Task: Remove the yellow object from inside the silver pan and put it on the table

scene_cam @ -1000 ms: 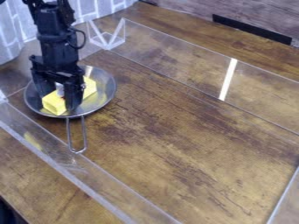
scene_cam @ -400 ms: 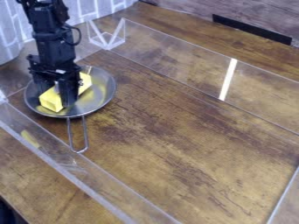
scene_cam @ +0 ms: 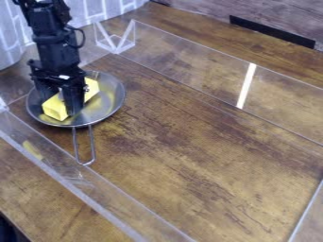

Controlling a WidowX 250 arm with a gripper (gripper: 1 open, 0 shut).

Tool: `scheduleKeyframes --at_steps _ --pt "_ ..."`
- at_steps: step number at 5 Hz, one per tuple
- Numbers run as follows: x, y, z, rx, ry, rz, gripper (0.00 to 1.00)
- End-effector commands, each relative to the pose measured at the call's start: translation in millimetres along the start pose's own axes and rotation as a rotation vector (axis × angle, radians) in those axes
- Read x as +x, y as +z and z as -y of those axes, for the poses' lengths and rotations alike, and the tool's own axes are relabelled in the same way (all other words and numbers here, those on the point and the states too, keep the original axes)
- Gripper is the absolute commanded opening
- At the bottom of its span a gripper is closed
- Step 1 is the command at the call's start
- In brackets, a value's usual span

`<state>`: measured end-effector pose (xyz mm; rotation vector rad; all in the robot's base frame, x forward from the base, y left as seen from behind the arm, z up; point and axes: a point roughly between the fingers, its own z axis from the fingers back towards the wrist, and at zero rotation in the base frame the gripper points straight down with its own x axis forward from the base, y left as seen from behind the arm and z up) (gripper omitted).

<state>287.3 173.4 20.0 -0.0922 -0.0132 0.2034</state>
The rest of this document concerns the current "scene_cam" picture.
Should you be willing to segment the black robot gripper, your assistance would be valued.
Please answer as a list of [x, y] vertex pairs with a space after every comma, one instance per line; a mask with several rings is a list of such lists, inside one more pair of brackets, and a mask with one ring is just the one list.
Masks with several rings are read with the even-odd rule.
[[39, 59], [28, 60], [28, 65], [40, 100], [45, 102], [61, 88], [67, 114], [75, 115], [84, 106], [83, 43], [75, 35], [33, 35], [33, 41]]

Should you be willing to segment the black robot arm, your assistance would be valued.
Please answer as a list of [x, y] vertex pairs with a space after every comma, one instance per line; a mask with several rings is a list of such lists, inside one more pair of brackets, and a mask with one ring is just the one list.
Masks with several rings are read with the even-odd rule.
[[68, 25], [72, 20], [69, 7], [63, 0], [12, 0], [20, 7], [32, 29], [39, 59], [28, 60], [31, 78], [45, 102], [61, 92], [68, 115], [75, 115], [84, 105], [85, 72], [81, 62], [76, 32], [83, 30]]

